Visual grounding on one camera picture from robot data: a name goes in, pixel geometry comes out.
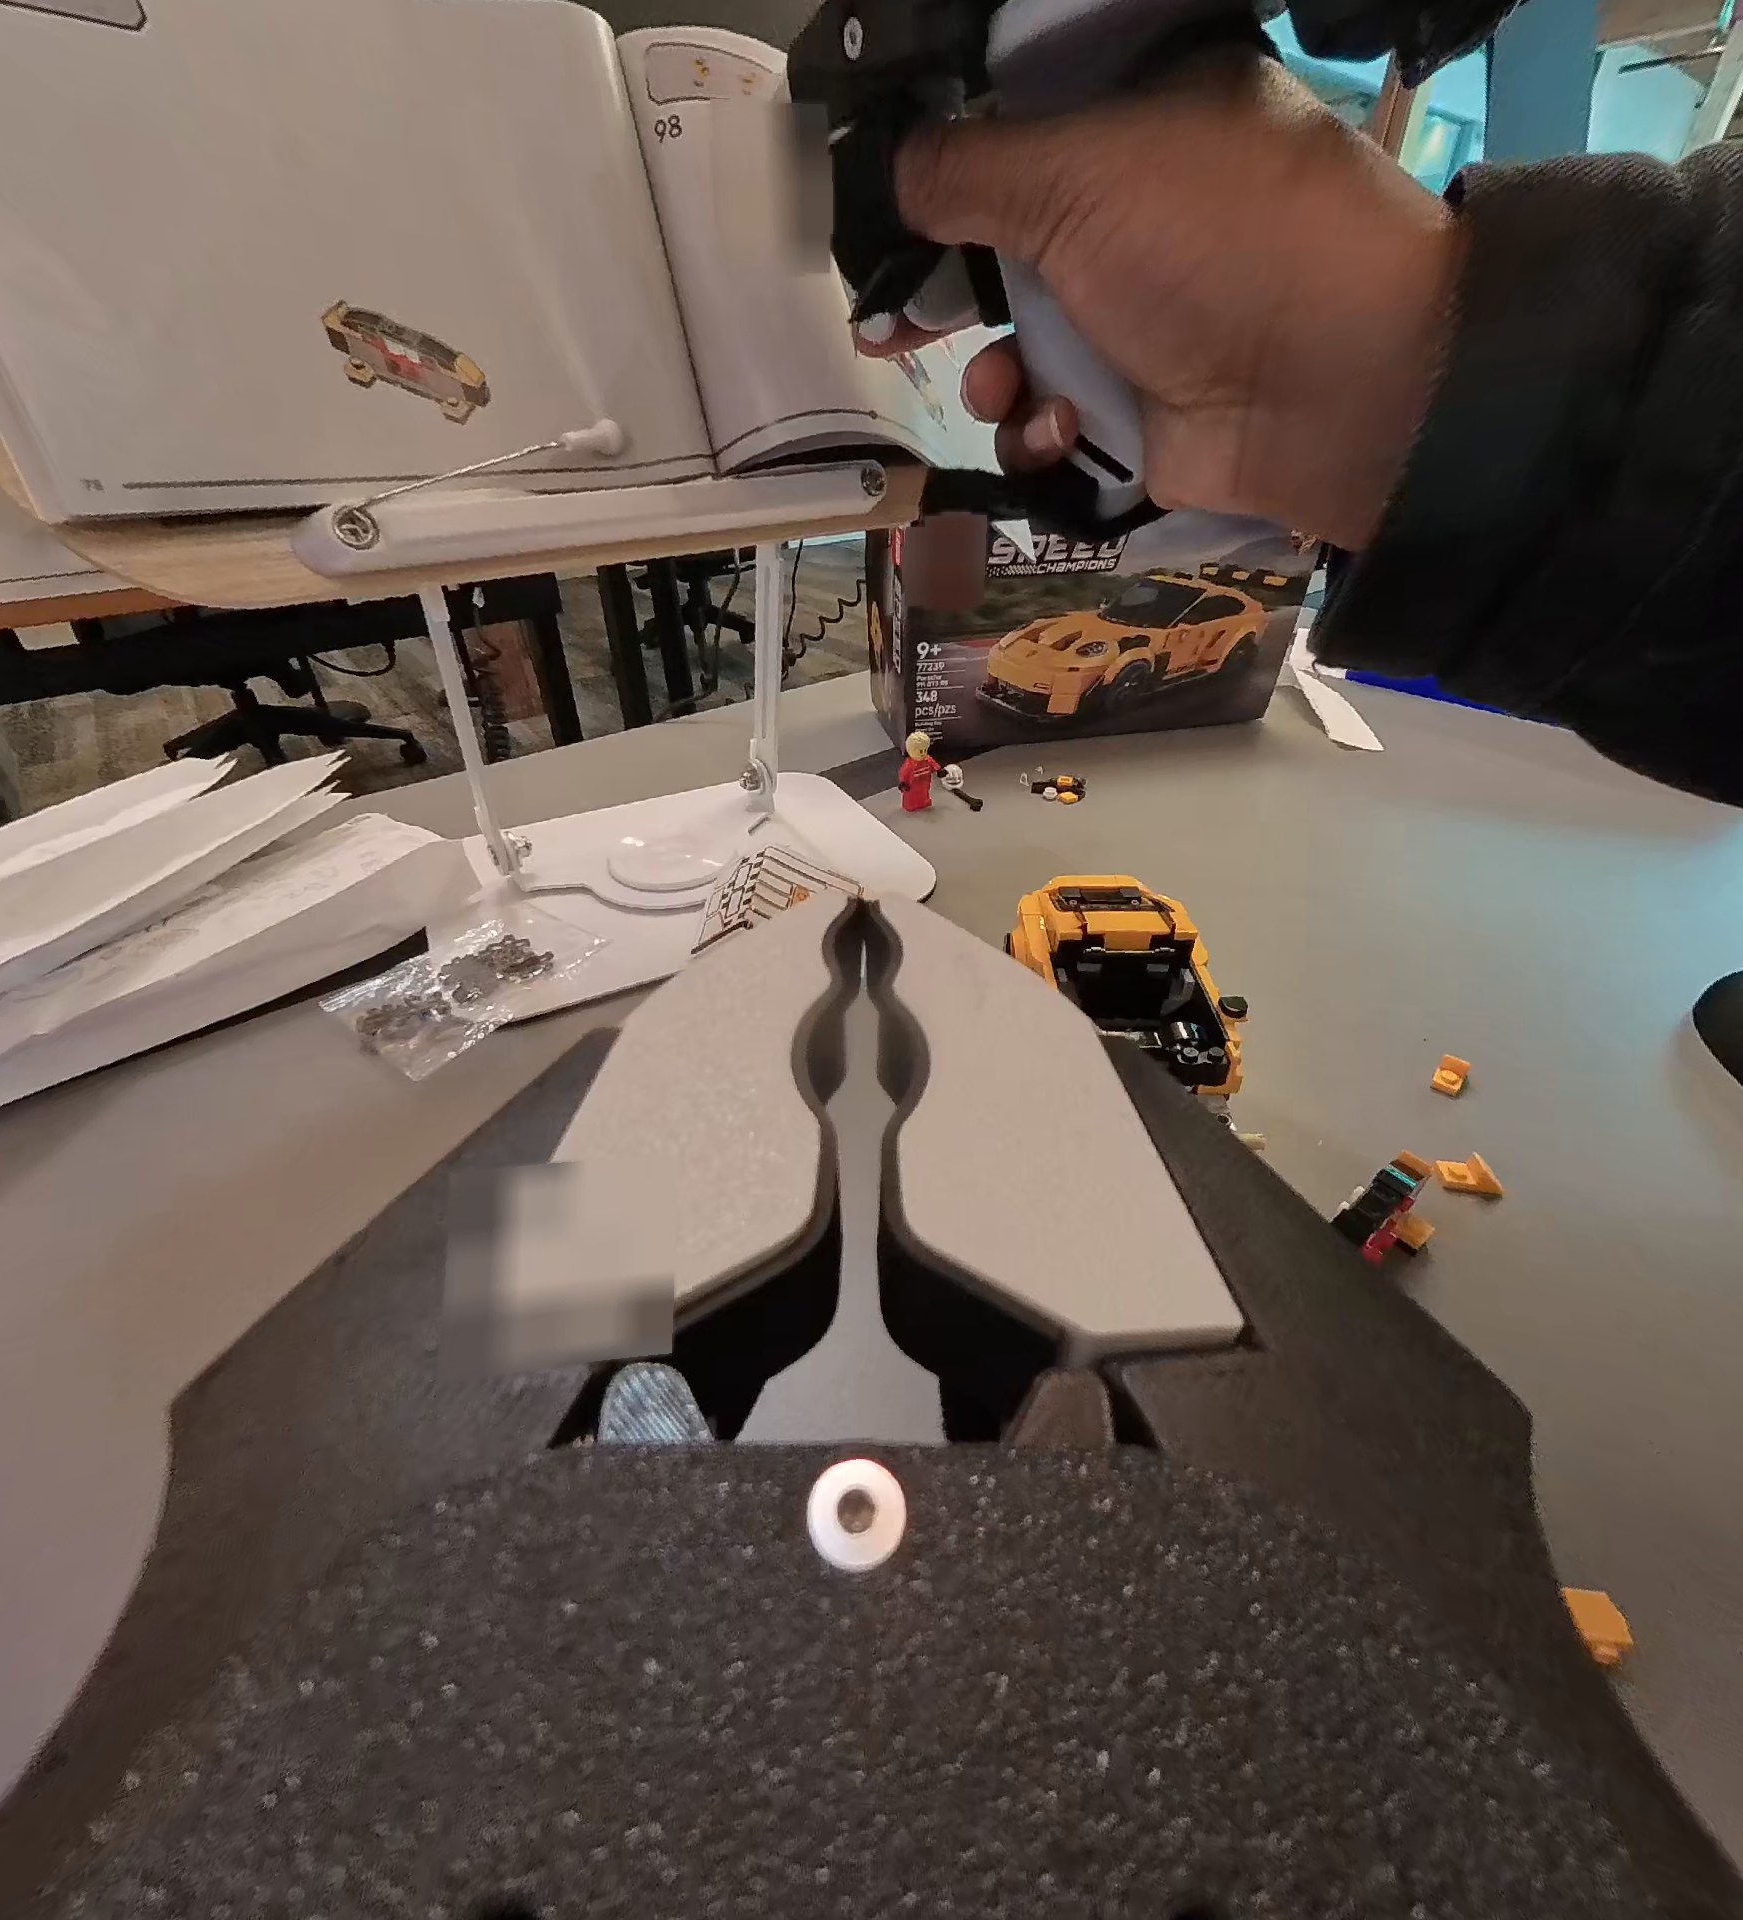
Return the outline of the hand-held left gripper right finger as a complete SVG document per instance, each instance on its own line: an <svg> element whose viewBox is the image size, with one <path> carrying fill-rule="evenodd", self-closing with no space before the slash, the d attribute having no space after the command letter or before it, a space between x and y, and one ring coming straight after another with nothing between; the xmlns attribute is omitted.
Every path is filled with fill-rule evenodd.
<svg viewBox="0 0 1743 1920"><path fill-rule="evenodd" d="M1100 1029L930 907L869 910L880 1312L946 1431L1002 1431L1036 1376L1220 1357L1243 1308Z"/></svg>

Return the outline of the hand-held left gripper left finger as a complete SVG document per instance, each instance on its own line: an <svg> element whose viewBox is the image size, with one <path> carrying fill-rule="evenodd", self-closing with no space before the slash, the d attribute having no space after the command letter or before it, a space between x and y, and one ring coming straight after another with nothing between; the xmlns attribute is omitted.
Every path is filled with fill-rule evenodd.
<svg viewBox="0 0 1743 1920"><path fill-rule="evenodd" d="M859 993L859 900L740 930L619 1027L557 1143L560 1283L659 1357L711 1431L743 1431L837 1308L829 1098Z"/></svg>

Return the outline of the orange lego car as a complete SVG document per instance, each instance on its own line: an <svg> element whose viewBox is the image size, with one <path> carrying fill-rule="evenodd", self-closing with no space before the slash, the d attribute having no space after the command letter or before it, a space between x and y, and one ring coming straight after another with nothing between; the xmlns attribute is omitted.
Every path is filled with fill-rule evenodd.
<svg viewBox="0 0 1743 1920"><path fill-rule="evenodd" d="M1204 942L1177 900L1124 874L1054 878L1015 903L1002 952L1236 1125L1248 1011L1213 983Z"/></svg>

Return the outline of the black red orange lego subassembly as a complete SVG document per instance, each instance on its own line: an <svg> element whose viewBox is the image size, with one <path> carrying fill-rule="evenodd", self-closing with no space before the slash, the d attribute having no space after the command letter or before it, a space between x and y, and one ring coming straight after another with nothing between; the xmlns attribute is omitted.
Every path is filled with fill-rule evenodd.
<svg viewBox="0 0 1743 1920"><path fill-rule="evenodd" d="M1390 1252L1414 1259L1434 1238L1434 1228L1417 1216L1417 1194L1431 1177L1431 1159L1417 1153L1393 1153L1344 1197L1344 1205L1330 1216L1330 1228L1372 1266L1381 1266Z"/></svg>

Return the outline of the black lego set box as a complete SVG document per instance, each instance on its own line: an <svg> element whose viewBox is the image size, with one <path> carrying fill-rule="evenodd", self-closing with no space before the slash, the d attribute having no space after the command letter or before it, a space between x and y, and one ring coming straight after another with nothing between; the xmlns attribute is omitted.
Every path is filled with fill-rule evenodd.
<svg viewBox="0 0 1743 1920"><path fill-rule="evenodd" d="M867 537L873 705L939 761L1039 740L1227 729L1262 719L1322 546L1209 515L1124 537L981 527L980 597L918 600L924 527Z"/></svg>

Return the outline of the person's right hand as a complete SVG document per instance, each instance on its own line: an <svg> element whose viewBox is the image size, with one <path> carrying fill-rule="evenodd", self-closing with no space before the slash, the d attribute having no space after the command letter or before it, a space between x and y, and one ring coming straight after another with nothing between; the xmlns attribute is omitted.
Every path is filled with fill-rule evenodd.
<svg viewBox="0 0 1743 1920"><path fill-rule="evenodd" d="M918 127L898 208L1039 274L1141 409L1146 493L1365 549L1431 409L1464 237L1257 54L1051 119Z"/></svg>

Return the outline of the sticker sheet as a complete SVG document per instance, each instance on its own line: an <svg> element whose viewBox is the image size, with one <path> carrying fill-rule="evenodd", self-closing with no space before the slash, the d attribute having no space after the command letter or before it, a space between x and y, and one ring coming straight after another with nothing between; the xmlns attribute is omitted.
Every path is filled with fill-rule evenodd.
<svg viewBox="0 0 1743 1920"><path fill-rule="evenodd" d="M804 851L788 845L757 845L740 851L714 878L697 916L691 960L700 960L728 937L777 921L807 900L833 907L835 900L856 903L862 896L867 890L852 878L835 874Z"/></svg>

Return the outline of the white book stand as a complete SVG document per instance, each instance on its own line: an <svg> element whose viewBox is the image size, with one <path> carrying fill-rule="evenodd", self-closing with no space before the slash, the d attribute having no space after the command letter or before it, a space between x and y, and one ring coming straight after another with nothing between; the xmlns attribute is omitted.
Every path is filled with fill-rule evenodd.
<svg viewBox="0 0 1743 1920"><path fill-rule="evenodd" d="M688 478L593 493L529 493L520 457L390 490L344 493L303 516L86 516L43 524L86 561L167 603L262 610L415 597L448 696L450 734L483 838L478 883L503 900L596 896L619 914L675 914L722 863L764 845L797 848L873 896L924 900L933 870L829 778L780 772L788 542L900 527L918 516L924 470L820 462L743 478ZM543 830L536 848L506 832L470 711L448 590L554 571L602 571L754 546L754 709L740 778L659 796L638 826Z"/></svg>

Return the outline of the clear bag of small parts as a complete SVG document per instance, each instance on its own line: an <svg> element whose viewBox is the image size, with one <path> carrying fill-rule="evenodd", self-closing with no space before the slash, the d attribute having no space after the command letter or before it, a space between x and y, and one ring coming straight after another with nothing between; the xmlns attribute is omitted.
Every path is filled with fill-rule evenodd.
<svg viewBox="0 0 1743 1920"><path fill-rule="evenodd" d="M321 997L318 1011L372 1061L425 1083L497 1029L554 1015L570 983L596 973L606 945L557 916L483 921Z"/></svg>

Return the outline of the white paper bag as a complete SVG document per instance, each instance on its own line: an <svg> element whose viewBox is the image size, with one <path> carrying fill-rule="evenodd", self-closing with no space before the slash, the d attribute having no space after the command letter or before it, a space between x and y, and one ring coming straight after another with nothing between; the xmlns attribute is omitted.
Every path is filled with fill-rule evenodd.
<svg viewBox="0 0 1743 1920"><path fill-rule="evenodd" d="M366 964L474 890L456 838L357 814L0 993L0 1108Z"/></svg>
<svg viewBox="0 0 1743 1920"><path fill-rule="evenodd" d="M0 993L140 930L341 800L340 753L302 757L0 879Z"/></svg>
<svg viewBox="0 0 1743 1920"><path fill-rule="evenodd" d="M0 879L28 874L50 857L98 842L120 830L159 817L224 782L233 757L179 757L89 796L67 799L0 826Z"/></svg>

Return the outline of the white paper scrap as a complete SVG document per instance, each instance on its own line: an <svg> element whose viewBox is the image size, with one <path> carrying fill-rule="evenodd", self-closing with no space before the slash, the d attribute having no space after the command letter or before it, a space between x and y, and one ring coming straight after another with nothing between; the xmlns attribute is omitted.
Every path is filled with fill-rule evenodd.
<svg viewBox="0 0 1743 1920"><path fill-rule="evenodd" d="M1362 719L1362 711L1343 691L1337 671L1322 671L1312 656L1312 614L1301 614L1293 623L1293 637L1287 647L1287 662L1281 668L1281 685L1287 685L1296 701L1314 719L1318 734L1337 751L1381 757L1382 740Z"/></svg>

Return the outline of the black swivel chair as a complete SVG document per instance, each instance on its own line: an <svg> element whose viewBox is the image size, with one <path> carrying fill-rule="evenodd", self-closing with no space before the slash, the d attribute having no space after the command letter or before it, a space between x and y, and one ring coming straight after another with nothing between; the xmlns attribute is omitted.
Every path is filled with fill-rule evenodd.
<svg viewBox="0 0 1743 1920"><path fill-rule="evenodd" d="M233 709L165 743L167 761L180 757L233 757L256 751L267 767L285 765L291 737L318 743L318 751L341 751L350 743L394 743L405 767L425 767L429 753L415 734L376 723L357 701L329 701L308 656L285 656L261 671L287 699L261 701L252 678L216 683Z"/></svg>

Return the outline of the white instruction booklet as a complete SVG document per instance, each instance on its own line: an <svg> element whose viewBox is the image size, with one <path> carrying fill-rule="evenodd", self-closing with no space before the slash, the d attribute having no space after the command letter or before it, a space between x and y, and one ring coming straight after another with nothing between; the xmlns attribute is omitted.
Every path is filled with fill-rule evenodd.
<svg viewBox="0 0 1743 1920"><path fill-rule="evenodd" d="M42 519L898 452L780 198L788 60L585 4L0 4L0 444Z"/></svg>

